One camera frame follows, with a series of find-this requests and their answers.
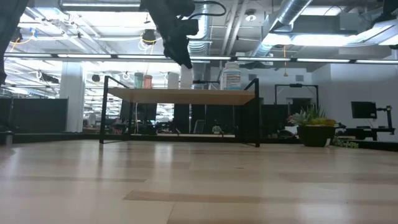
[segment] column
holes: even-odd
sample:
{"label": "column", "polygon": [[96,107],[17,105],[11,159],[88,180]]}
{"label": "column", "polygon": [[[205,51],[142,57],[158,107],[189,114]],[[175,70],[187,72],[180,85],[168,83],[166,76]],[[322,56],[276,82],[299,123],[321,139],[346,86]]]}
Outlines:
{"label": "column", "polygon": [[86,74],[81,62],[63,62],[60,98],[68,101],[68,132],[83,131]]}

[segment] monitor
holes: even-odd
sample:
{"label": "monitor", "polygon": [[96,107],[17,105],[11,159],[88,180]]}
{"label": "monitor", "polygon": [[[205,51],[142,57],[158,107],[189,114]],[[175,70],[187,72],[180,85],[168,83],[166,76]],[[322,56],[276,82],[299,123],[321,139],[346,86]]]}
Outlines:
{"label": "monitor", "polygon": [[351,102],[353,118],[377,119],[375,102]]}

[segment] shelf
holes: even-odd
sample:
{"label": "shelf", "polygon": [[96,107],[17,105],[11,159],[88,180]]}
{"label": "shelf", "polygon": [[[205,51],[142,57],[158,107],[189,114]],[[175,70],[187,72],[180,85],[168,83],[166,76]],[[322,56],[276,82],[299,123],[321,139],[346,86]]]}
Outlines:
{"label": "shelf", "polygon": [[109,94],[133,103],[176,103],[194,105],[244,105],[254,98],[253,91],[167,90],[110,88]]}

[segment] plant pot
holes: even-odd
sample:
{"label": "plant pot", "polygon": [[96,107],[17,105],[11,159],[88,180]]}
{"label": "plant pot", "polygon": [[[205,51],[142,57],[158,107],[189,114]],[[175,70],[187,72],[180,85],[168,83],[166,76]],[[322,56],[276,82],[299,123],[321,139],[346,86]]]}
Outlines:
{"label": "plant pot", "polygon": [[299,126],[297,132],[304,146],[327,147],[333,142],[336,131],[328,126]]}

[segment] wooden floor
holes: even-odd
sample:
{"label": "wooden floor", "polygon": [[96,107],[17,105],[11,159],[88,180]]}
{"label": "wooden floor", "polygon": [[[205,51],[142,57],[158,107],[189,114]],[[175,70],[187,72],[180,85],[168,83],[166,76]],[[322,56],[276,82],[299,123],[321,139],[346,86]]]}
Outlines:
{"label": "wooden floor", "polygon": [[0,223],[393,224],[398,153],[70,141],[0,148]]}

